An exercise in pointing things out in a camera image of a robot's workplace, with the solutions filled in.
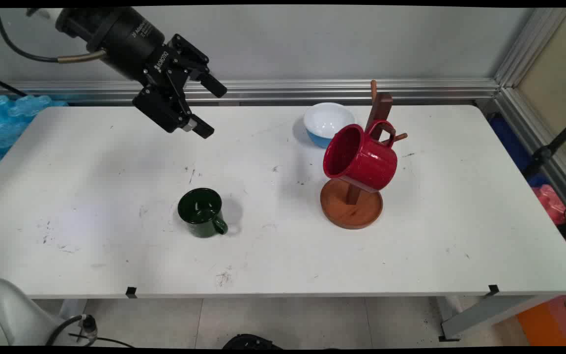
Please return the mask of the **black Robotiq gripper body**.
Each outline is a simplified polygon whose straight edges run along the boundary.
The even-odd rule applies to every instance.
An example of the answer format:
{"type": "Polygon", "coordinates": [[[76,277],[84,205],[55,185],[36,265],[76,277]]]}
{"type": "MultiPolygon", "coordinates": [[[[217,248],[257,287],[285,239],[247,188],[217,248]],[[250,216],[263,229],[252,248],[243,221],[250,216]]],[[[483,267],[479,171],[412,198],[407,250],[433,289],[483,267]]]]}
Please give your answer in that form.
{"type": "Polygon", "coordinates": [[[174,90],[165,69],[179,45],[133,7],[65,7],[56,29],[86,42],[89,52],[104,50],[102,61],[142,86],[174,90]]]}

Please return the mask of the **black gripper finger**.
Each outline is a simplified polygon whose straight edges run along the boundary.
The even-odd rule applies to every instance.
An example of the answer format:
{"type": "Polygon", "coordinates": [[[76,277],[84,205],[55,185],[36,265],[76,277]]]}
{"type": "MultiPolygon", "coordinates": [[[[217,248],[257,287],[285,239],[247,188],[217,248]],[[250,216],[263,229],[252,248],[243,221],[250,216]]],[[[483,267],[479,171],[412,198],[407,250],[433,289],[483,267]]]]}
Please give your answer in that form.
{"type": "Polygon", "coordinates": [[[133,105],[160,128],[171,134],[177,129],[195,132],[203,139],[214,133],[214,127],[198,117],[186,101],[185,85],[155,87],[148,85],[132,100],[133,105]]]}
{"type": "Polygon", "coordinates": [[[214,78],[208,67],[209,57],[191,44],[186,38],[175,34],[167,43],[171,48],[171,64],[179,68],[193,81],[200,82],[211,94],[222,98],[227,94],[227,88],[214,78]]]}

